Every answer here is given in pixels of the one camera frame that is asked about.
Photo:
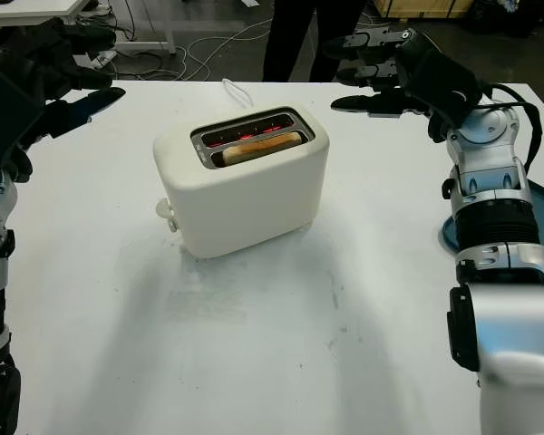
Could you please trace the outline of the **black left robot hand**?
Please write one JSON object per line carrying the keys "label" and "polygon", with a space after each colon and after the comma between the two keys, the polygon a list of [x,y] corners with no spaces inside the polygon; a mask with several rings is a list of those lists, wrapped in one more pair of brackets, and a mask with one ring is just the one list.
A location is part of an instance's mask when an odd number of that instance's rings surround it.
{"label": "black left robot hand", "polygon": [[0,73],[45,104],[26,133],[28,142],[73,131],[125,95],[111,76],[75,60],[84,54],[93,58],[115,42],[109,29],[65,24],[60,18],[0,30]]}

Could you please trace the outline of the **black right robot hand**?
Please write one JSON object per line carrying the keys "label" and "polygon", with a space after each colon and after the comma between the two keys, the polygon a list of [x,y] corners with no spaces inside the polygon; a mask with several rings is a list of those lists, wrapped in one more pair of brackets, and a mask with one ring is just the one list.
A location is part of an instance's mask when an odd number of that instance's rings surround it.
{"label": "black right robot hand", "polygon": [[408,88],[423,57],[435,49],[427,36],[412,28],[393,30],[388,26],[357,30],[323,43],[323,54],[328,58],[361,63],[339,70],[335,75],[338,82],[374,92],[339,98],[331,108],[375,118],[398,118],[408,111],[428,113],[428,106],[410,95]]}

